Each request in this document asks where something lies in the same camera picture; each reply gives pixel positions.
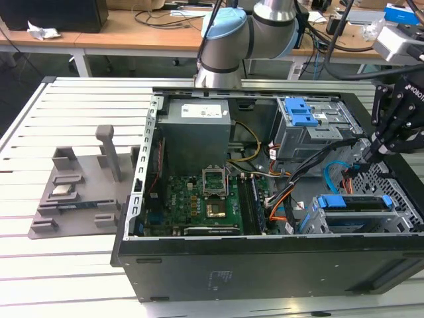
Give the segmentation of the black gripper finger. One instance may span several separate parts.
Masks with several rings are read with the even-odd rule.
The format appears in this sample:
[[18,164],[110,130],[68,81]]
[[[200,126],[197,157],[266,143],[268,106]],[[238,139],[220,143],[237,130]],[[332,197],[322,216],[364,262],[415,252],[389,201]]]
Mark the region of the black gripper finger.
[[423,127],[418,129],[404,129],[402,123],[397,119],[399,127],[395,133],[394,139],[389,143],[389,152],[386,155],[394,153],[412,153],[423,148]]
[[402,89],[383,84],[376,86],[371,113],[375,132],[371,145],[363,152],[365,161],[380,162],[382,156],[389,152],[389,143],[394,139],[399,127],[396,116],[402,100]]

